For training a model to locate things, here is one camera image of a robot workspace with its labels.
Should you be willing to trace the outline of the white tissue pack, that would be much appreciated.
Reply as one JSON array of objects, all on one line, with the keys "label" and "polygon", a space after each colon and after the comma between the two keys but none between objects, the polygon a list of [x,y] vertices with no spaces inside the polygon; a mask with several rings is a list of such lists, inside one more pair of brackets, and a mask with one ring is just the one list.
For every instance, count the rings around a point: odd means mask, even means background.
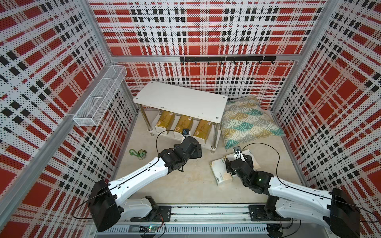
[{"label": "white tissue pack", "polygon": [[224,156],[224,161],[227,168],[231,167],[231,163],[237,159],[237,156],[238,154],[235,153]]},{"label": "white tissue pack", "polygon": [[210,162],[210,168],[218,186],[222,186],[233,181],[232,175],[227,172],[225,159],[217,159]]},{"label": "white tissue pack", "polygon": [[261,168],[250,150],[245,150],[243,152],[243,158],[252,169],[259,170]]}]

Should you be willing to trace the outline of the gold tissue pack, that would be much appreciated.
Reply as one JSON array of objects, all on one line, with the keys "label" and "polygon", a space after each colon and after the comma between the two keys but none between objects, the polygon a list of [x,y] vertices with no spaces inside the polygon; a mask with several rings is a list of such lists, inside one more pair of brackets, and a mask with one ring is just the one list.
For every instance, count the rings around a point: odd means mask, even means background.
[{"label": "gold tissue pack", "polygon": [[193,134],[193,137],[202,145],[205,145],[210,131],[212,129],[212,123],[206,120],[200,120],[196,130]]},{"label": "gold tissue pack", "polygon": [[162,111],[159,120],[155,125],[157,133],[166,132],[171,129],[173,122],[175,120],[175,114],[169,111]]},{"label": "gold tissue pack", "polygon": [[174,137],[176,139],[182,139],[183,138],[183,130],[184,129],[191,130],[192,126],[193,126],[193,118],[192,117],[189,117],[186,115],[180,116],[180,119],[179,119],[179,121],[176,124],[175,129],[174,129],[175,132],[173,132]]}]

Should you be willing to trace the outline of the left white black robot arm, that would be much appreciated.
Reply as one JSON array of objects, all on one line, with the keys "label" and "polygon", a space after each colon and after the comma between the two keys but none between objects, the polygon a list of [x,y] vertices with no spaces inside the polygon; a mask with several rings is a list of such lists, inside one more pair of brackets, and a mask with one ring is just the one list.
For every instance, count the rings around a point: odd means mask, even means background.
[{"label": "left white black robot arm", "polygon": [[189,136],[173,148],[164,149],[151,162],[127,176],[111,182],[98,181],[86,202],[97,231],[110,229],[122,218],[156,218],[158,206],[151,196],[129,198],[156,179],[182,170],[189,159],[201,157],[201,144]]}]

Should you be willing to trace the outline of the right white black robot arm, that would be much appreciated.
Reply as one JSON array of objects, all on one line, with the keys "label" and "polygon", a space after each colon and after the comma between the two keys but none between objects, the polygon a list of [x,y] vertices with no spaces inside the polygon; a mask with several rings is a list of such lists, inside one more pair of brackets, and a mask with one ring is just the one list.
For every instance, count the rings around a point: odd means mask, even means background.
[{"label": "right white black robot arm", "polygon": [[329,228],[340,238],[360,237],[360,210],[343,190],[312,189],[291,183],[271,173],[256,171],[247,161],[227,162],[244,187],[268,196],[265,212],[270,219],[294,218]]}]

